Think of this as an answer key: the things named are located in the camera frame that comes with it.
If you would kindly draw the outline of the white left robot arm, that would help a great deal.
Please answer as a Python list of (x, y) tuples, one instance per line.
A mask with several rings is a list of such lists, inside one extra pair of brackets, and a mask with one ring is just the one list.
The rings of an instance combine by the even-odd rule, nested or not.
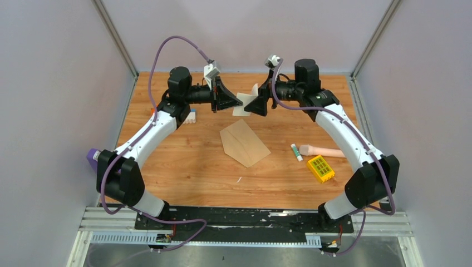
[(149, 223), (158, 230), (169, 226), (171, 216), (164, 211), (168, 203), (146, 190), (141, 167), (157, 146), (183, 124), (192, 104), (209, 103), (213, 112), (242, 105), (219, 74), (217, 63), (209, 63), (203, 71), (206, 84), (193, 85), (186, 67), (170, 71), (168, 88), (146, 124), (114, 151), (95, 153), (96, 189), (102, 197), (149, 214)]

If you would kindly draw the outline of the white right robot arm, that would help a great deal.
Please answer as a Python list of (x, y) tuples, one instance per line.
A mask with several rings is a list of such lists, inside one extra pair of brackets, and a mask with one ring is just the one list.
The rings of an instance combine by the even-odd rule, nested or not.
[(353, 170), (343, 193), (319, 206), (318, 225), (325, 232), (332, 232), (340, 225), (340, 218), (355, 211), (371, 207), (374, 202), (388, 198), (393, 215), (396, 206), (393, 194), (396, 189), (400, 163), (395, 155), (385, 155), (369, 142), (351, 122), (339, 99), (330, 90), (322, 88), (319, 67), (313, 59), (297, 60), (294, 78), (282, 81), (279, 72), (282, 58), (271, 55), (265, 62), (269, 68), (266, 81), (258, 88), (258, 96), (246, 105), (245, 111), (260, 116), (268, 113), (267, 102), (272, 108), (296, 101), (298, 110), (306, 113), (321, 126), (343, 152)]

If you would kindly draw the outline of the lined letter paper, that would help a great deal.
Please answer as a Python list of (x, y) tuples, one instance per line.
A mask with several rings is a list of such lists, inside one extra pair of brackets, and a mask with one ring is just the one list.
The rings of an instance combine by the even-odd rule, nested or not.
[(241, 106), (237, 106), (233, 108), (233, 116), (241, 116), (241, 117), (249, 117), (252, 113), (247, 112), (244, 110), (244, 108), (251, 103), (253, 100), (256, 99), (258, 96), (258, 84), (255, 83), (251, 89), (251, 94), (246, 94), (246, 93), (237, 93), (237, 98), (242, 101)]

